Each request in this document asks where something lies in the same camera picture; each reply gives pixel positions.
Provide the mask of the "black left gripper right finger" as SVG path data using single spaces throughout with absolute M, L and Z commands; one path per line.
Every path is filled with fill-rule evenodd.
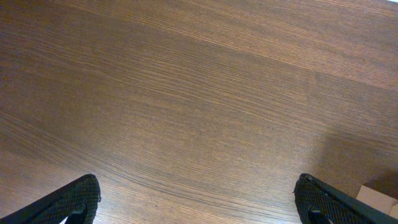
M 294 188 L 302 223 L 397 224 L 397 219 L 360 202 L 310 174 L 301 174 Z

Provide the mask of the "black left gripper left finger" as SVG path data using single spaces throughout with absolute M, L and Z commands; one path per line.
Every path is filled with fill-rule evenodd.
M 1 218 L 1 223 L 92 224 L 100 200 L 101 191 L 98 179 L 93 174 L 86 174 L 32 204 Z

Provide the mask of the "brown cardboard box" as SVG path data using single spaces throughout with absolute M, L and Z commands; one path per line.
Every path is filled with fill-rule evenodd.
M 397 199 L 362 185 L 356 199 L 370 207 L 397 218 Z

